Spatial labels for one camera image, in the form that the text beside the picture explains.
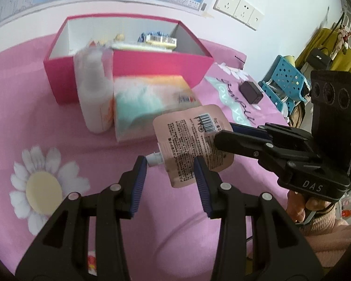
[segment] pink box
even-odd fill
[[[94,14],[68,17],[58,31],[44,59],[49,84],[58,104],[78,102],[74,76],[74,55],[91,40],[113,40],[118,33],[128,42],[141,33],[162,31],[177,38],[172,53],[115,50],[113,76],[182,75],[196,86],[213,63],[199,39],[180,21],[132,14]]]

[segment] plastic bottle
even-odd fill
[[[103,51],[90,50],[76,68],[79,103],[88,130],[107,131],[113,122],[113,80],[105,77]]]

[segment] pink pouch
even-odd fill
[[[233,131],[220,107],[214,104],[160,115],[154,120],[154,130],[174,188],[196,182],[196,156],[202,155],[209,169],[216,172],[234,161],[234,154],[222,152],[213,144],[219,131]]]

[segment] mustard yellow garment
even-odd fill
[[[304,49],[304,51],[300,54],[298,59],[295,62],[295,66],[299,67],[300,65],[303,65],[306,62],[306,59],[308,55],[310,54],[311,50],[314,48],[319,48],[321,46],[321,43],[328,37],[330,34],[331,30],[328,28],[322,28],[309,42],[307,47]],[[335,40],[337,39],[338,32],[335,31],[328,41],[323,45],[323,47],[328,48],[329,54],[332,53]],[[326,55],[328,55],[328,51],[326,49],[322,50],[322,52]],[[338,55],[335,57],[332,66],[330,68],[332,71],[345,71],[345,72],[351,72],[351,49],[349,48],[347,50],[346,55],[343,54],[342,50],[339,51]]]

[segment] camera lens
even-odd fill
[[[313,94],[315,94],[316,97],[320,96],[320,85],[316,82],[315,86],[313,87]]]
[[[350,96],[346,89],[341,89],[338,94],[338,102],[342,109],[347,109],[350,104]]]
[[[334,102],[334,88],[333,86],[327,82],[324,85],[324,99],[327,103],[332,104]]]

